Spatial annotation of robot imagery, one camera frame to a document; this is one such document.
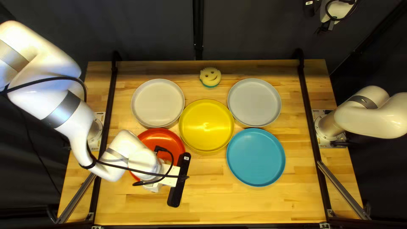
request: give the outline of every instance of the black metal frame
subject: black metal frame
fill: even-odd
[[[401,6],[406,5],[406,0],[402,1]],[[399,16],[401,10],[394,10],[392,13],[395,16],[388,16],[385,20],[391,21],[394,20],[397,16]],[[203,52],[203,31],[204,31],[204,0],[193,0],[193,27],[194,27],[194,49],[195,49],[195,59],[202,60],[202,52]],[[375,30],[380,30],[384,25],[388,26],[388,23],[382,22],[378,28]],[[369,38],[367,38],[360,46],[365,46],[370,42]],[[322,203],[324,206],[324,212],[326,217],[326,222],[329,224],[331,228],[369,228],[369,229],[392,229],[392,228],[407,228],[407,223],[404,222],[390,222],[390,221],[379,221],[379,220],[358,220],[358,219],[347,219],[347,218],[338,218],[332,217],[331,214],[328,213],[331,210],[331,204],[329,199],[328,188],[326,185],[325,175],[322,171],[318,168],[317,162],[321,161],[321,154],[319,151],[318,142],[316,139],[316,132],[314,129],[314,120],[312,116],[312,109],[309,100],[308,90],[306,86],[305,74],[304,74],[304,53],[301,49],[296,49],[293,54],[294,59],[299,60],[298,65],[298,77],[301,86],[301,93],[306,113],[306,119],[311,139],[311,146],[314,155],[315,161],[315,169],[317,170],[317,177],[319,182],[319,187],[321,191]],[[107,134],[109,132],[110,126],[110,118],[113,106],[113,98],[114,98],[114,89],[116,85],[116,77],[118,69],[116,67],[116,61],[120,60],[120,55],[115,52],[113,54],[112,60],[112,78],[110,81],[110,89],[106,107],[106,120],[103,127],[103,135],[101,141],[101,148],[99,150],[99,157],[105,151],[106,143],[107,143]],[[96,207],[98,202],[98,195],[100,190],[100,183],[101,179],[98,177],[95,180],[93,192],[92,192],[92,200],[89,209],[89,215],[85,221],[78,222],[78,223],[66,223],[61,225],[55,225],[55,227],[64,227],[63,225],[67,226],[66,228],[71,228],[69,225],[80,225],[80,226],[94,226],[94,220],[96,216]],[[103,226],[104,229],[132,229],[132,228],[219,228],[219,227],[232,227],[232,228],[248,228],[248,227],[262,227],[262,228],[320,228],[319,223],[285,223],[285,224],[213,224],[213,225],[107,225]]]
[[[304,74],[304,53],[301,49],[296,49],[294,54],[294,58],[298,58],[299,65],[298,65],[298,77],[301,86],[301,93],[304,102],[304,108],[307,118],[307,124],[311,139],[311,146],[313,149],[313,155],[315,160],[315,169],[317,170],[318,182],[322,196],[322,203],[324,205],[324,212],[326,216],[326,222],[332,228],[399,228],[399,227],[406,227],[407,223],[399,223],[399,222],[387,222],[387,221],[378,221],[378,220],[355,220],[355,219],[347,219],[347,218],[337,218],[331,217],[328,214],[328,210],[331,209],[330,200],[329,200],[329,193],[326,186],[326,179],[325,175],[318,169],[317,161],[321,161],[321,155],[319,152],[319,146],[316,139],[316,133],[312,118],[312,109],[311,104],[308,96],[308,89],[306,86],[305,81],[305,74]],[[105,151],[106,143],[107,143],[107,134],[109,132],[110,126],[110,118],[112,114],[112,107],[113,107],[113,98],[114,98],[114,89],[116,87],[116,78],[117,78],[117,66],[116,61],[120,60],[120,55],[115,52],[113,55],[112,60],[112,77],[110,81],[110,89],[109,95],[107,100],[107,107],[106,107],[106,119],[105,125],[103,127],[103,135],[101,141],[101,148],[99,151],[99,157]],[[77,223],[65,223],[65,224],[55,224],[52,228],[63,227],[63,228],[75,228],[81,226],[81,228],[90,228],[91,226],[97,226],[94,224],[95,216],[96,216],[96,208],[100,190],[100,178],[95,179],[94,188],[92,192],[92,199],[89,209],[88,217],[81,222]],[[232,227],[232,228],[249,228],[249,227],[262,227],[262,228],[287,228],[287,229],[307,229],[307,228],[319,228],[319,223],[282,223],[282,224],[212,224],[212,225],[107,225],[102,226],[104,229],[138,229],[138,228],[219,228],[219,227]]]
[[[194,49],[195,60],[202,60],[202,52],[204,50],[204,0],[193,0],[193,24],[194,24]]]

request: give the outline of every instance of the black cable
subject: black cable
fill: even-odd
[[[70,76],[58,76],[58,77],[51,77],[51,78],[45,78],[45,79],[39,79],[39,80],[34,80],[25,84],[20,84],[18,86],[15,86],[13,88],[7,88],[4,89],[2,92],[0,92],[1,94],[7,94],[9,92],[21,89],[21,88],[25,88],[34,84],[39,84],[39,83],[44,83],[44,82],[48,82],[48,81],[53,81],[53,80],[72,80],[75,82],[78,82],[82,88],[83,88],[83,100],[86,102],[87,98],[87,93],[86,93],[86,86],[84,84],[84,82],[82,80],[80,80],[79,78],[75,78],[75,77],[70,77]]]
[[[23,111],[22,111],[18,106],[16,106],[13,102],[11,102],[10,99],[9,99],[7,96],[5,96],[5,98],[9,101],[9,103],[10,103],[11,105],[13,105],[13,107],[15,107],[15,108],[20,112],[21,117],[22,117],[23,122],[24,122],[24,125],[25,125],[26,132],[27,132],[28,141],[29,141],[30,144],[31,144],[31,148],[33,149],[33,151],[34,151],[35,154],[37,155],[39,161],[41,162],[42,166],[44,167],[45,172],[47,173],[49,179],[51,180],[52,185],[54,185],[55,190],[58,192],[59,195],[61,195],[61,192],[58,190],[57,185],[55,184],[54,180],[52,179],[50,172],[48,171],[47,167],[45,166],[45,163],[42,161],[41,157],[39,156],[39,153],[35,150],[34,143],[33,143],[33,140],[31,139],[30,131],[29,131],[29,129],[28,129],[27,120],[26,120],[26,118],[25,118],[25,116],[24,116]]]
[[[179,178],[179,179],[188,179],[189,178],[189,176],[168,175],[168,173],[171,171],[171,169],[172,169],[172,167],[174,165],[174,155],[169,150],[167,150],[165,148],[162,148],[160,146],[156,146],[155,148],[156,148],[156,150],[155,150],[156,152],[157,151],[163,151],[163,152],[167,152],[167,153],[169,153],[171,155],[171,165],[170,165],[170,168],[168,169],[168,171],[165,174],[159,174],[159,173],[153,173],[153,172],[146,172],[146,171],[142,171],[142,170],[131,169],[131,168],[128,168],[128,167],[109,164],[109,163],[106,163],[106,162],[98,160],[98,159],[96,159],[96,162],[98,162],[99,164],[102,164],[102,165],[115,167],[115,168],[118,168],[118,169],[129,170],[129,171],[132,171],[132,172],[138,172],[138,173],[142,173],[142,174],[147,174],[147,175],[152,175],[152,176],[160,176],[161,177],[160,179],[155,180],[155,181],[147,181],[147,182],[139,181],[139,182],[134,183],[133,186],[154,184],[154,183],[162,181],[166,177]]]
[[[335,17],[333,17],[333,16],[328,12],[328,6],[329,6],[329,4],[331,4],[332,2],[335,2],[335,1],[345,2],[345,3],[348,3],[348,4],[352,5],[352,8],[349,10],[348,14],[347,14],[345,17],[343,17],[343,18],[335,18]],[[356,2],[355,2],[355,0],[329,0],[329,1],[325,4],[325,13],[326,13],[326,15],[330,18],[331,21],[342,21],[342,20],[345,20],[346,18],[350,17],[350,16],[353,14],[353,12],[355,11],[355,9],[356,9],[357,6],[359,5],[359,2],[360,2],[360,1],[361,1],[361,0],[357,0]]]

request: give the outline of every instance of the sponge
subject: sponge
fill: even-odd
[[[221,71],[213,67],[204,68],[201,70],[199,80],[205,87],[216,87],[221,81]]]

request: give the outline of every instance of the yellow plate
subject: yellow plate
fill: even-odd
[[[201,99],[189,104],[179,118],[179,133],[190,148],[199,152],[215,152],[233,137],[234,120],[220,102]]]

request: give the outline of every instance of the wooden table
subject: wooden table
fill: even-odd
[[[297,65],[296,60],[119,62],[108,143],[122,129],[135,134],[146,130],[133,117],[130,100],[135,89],[147,80],[165,78],[175,82],[184,92],[185,106],[203,98],[215,99],[227,106],[229,89],[241,79],[256,77],[268,81],[281,96],[281,115],[263,129],[271,132],[283,145],[287,157],[286,167],[274,184],[254,188],[233,176],[226,163],[225,150],[207,156],[192,152],[188,171],[190,178],[186,181],[180,207],[166,205],[168,187],[163,187],[158,194],[142,187],[133,187],[134,179],[126,172],[115,183],[102,179],[95,223],[169,225],[324,221]],[[222,72],[222,80],[215,88],[205,88],[198,80],[199,71],[207,66],[217,67]],[[312,108],[335,109],[325,61],[306,60],[304,71]],[[88,87],[88,104],[94,111],[105,111],[110,77],[110,62],[89,62],[85,84]],[[244,127],[235,121],[235,134]],[[179,134],[178,124],[170,130]],[[324,149],[321,150],[321,156],[332,173],[361,204],[348,150]],[[88,174],[87,170],[79,167],[71,154],[59,214]],[[335,213],[357,218],[328,179],[327,183]],[[69,222],[86,217],[91,194],[92,188],[79,203]]]

